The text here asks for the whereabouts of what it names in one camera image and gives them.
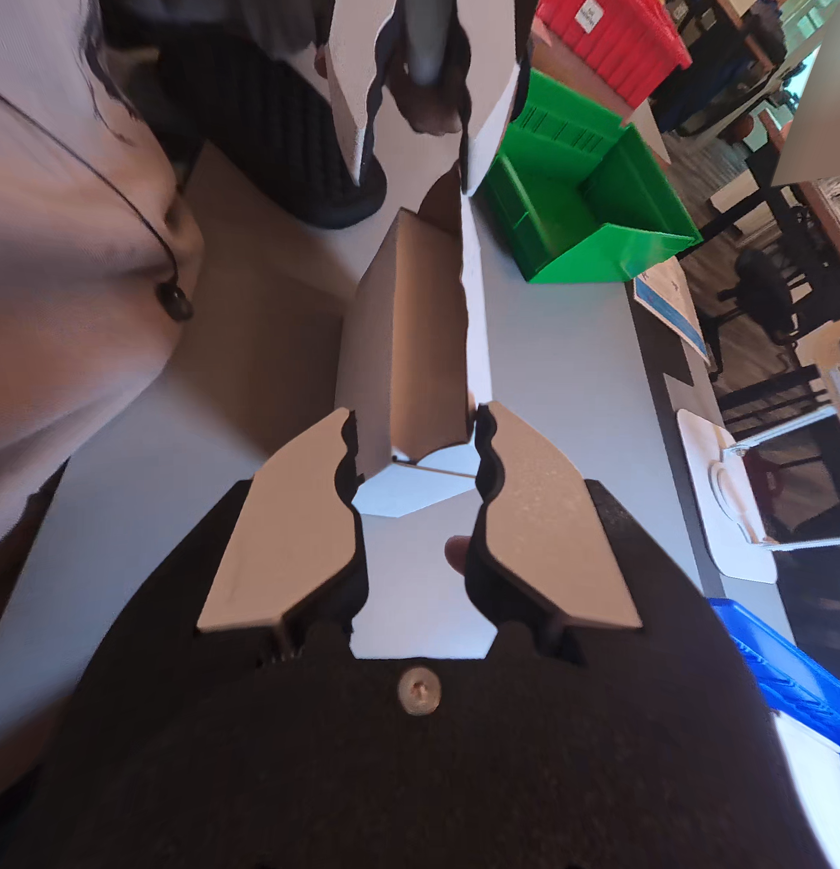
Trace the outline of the black office chair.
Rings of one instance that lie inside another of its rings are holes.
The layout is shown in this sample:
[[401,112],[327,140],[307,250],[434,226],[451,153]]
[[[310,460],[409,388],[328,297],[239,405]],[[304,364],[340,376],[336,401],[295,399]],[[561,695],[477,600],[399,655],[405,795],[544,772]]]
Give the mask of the black office chair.
[[732,301],[739,314],[755,322],[774,344],[795,343],[791,291],[770,257],[759,249],[745,248],[734,261],[734,272],[737,284],[719,292],[718,301]]

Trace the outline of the clear acrylic stand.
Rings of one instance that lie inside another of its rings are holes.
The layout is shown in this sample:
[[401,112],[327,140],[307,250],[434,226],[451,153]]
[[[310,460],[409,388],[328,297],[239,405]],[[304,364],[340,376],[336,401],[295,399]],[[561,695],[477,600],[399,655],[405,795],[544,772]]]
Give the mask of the clear acrylic stand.
[[718,461],[708,471],[710,486],[722,512],[733,522],[743,534],[746,542],[753,548],[769,553],[785,553],[807,549],[840,548],[840,536],[819,538],[814,540],[796,540],[794,542],[779,542],[757,534],[749,522],[748,509],[740,502],[737,494],[729,495],[723,481],[733,481],[734,458],[743,459],[746,454],[765,442],[775,438],[793,434],[819,421],[838,415],[837,408],[832,404],[823,404],[815,410],[794,419],[780,422],[764,431],[750,435],[741,440],[735,440],[720,450]]

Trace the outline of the green plastic bin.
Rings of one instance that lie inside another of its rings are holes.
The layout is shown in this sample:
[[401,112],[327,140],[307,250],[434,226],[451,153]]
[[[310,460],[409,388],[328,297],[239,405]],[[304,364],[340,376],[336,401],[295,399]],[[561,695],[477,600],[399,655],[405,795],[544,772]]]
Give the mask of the green plastic bin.
[[480,193],[527,282],[626,282],[702,241],[636,126],[541,71]]

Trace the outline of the white desk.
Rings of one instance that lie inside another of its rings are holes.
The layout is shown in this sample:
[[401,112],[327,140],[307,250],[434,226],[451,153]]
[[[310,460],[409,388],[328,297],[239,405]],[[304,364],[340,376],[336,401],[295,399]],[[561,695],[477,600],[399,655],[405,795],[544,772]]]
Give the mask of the white desk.
[[840,176],[840,5],[825,30],[785,137],[774,187]]

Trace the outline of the person's left hand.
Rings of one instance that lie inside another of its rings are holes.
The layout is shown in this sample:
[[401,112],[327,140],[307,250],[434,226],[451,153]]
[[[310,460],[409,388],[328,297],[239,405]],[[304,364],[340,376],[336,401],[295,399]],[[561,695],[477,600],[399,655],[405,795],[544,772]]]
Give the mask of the person's left hand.
[[404,67],[396,66],[389,71],[387,86],[397,109],[414,132],[444,136],[460,131],[455,85],[445,76],[421,85],[413,81]]

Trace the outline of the blue and white paper sheet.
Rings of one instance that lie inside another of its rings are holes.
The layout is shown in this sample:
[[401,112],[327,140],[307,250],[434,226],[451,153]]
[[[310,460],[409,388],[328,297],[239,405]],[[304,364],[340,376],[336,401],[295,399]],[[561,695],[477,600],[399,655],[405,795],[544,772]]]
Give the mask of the blue and white paper sheet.
[[675,257],[633,278],[634,299],[670,328],[710,367],[708,351],[686,274]]

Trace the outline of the blue plastic bin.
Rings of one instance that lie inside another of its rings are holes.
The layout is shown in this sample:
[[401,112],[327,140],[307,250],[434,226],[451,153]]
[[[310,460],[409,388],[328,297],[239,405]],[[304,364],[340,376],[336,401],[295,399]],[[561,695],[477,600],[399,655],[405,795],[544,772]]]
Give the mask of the blue plastic bin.
[[792,642],[730,599],[708,604],[729,631],[765,701],[840,749],[840,681]]

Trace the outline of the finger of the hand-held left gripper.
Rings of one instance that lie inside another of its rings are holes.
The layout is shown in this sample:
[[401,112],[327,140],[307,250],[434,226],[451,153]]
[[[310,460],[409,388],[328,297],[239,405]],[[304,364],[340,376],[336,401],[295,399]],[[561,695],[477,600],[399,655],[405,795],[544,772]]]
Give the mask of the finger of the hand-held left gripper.
[[510,122],[536,7],[535,1],[456,2],[469,47],[468,102],[460,111],[460,174],[466,196],[480,187]]
[[336,139],[356,187],[374,149],[384,72],[399,34],[395,1],[335,1],[325,45]]

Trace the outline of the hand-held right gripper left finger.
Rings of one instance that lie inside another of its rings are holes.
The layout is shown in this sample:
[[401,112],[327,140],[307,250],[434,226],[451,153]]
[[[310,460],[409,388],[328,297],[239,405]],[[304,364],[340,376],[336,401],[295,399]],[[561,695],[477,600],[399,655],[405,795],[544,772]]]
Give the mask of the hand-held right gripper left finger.
[[355,413],[340,407],[256,472],[197,620],[202,633],[266,627],[305,635],[318,621],[351,634],[370,585]]

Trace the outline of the person in grey shirt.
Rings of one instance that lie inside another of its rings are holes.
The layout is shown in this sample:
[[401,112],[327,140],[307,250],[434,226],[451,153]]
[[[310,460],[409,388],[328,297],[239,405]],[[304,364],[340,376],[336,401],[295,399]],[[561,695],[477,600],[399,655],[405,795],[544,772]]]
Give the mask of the person in grey shirt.
[[0,542],[162,372],[201,258],[99,3],[0,1]]

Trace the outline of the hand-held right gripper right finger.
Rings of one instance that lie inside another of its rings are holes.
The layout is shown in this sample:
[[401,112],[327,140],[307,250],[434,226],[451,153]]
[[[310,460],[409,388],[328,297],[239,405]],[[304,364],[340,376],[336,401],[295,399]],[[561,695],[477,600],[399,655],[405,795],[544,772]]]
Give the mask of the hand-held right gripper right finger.
[[643,626],[587,483],[566,454],[499,401],[478,407],[481,498],[466,590],[494,625],[532,631]]

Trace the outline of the black mesh chair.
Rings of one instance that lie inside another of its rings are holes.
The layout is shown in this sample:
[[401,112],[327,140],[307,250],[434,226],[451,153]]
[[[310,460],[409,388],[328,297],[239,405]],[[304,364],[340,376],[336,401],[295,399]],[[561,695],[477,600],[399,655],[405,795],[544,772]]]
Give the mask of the black mesh chair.
[[158,80],[200,134],[269,200],[319,229],[346,229],[378,212],[388,185],[372,158],[351,177],[329,103],[294,68],[250,39],[191,29],[159,49]]

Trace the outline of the white flat stand base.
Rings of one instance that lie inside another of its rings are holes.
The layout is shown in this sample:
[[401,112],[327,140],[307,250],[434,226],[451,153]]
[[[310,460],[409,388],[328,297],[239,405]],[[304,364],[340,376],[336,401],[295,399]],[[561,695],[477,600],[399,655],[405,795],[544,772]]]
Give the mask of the white flat stand base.
[[778,574],[744,460],[726,429],[685,408],[676,413],[708,551],[726,577],[776,585]]

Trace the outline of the red plastic bin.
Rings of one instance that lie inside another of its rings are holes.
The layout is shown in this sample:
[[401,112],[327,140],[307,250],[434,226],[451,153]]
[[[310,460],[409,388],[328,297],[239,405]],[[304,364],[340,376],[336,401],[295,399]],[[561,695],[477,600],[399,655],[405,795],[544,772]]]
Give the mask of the red plastic bin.
[[541,1],[535,16],[631,108],[693,59],[658,1]]

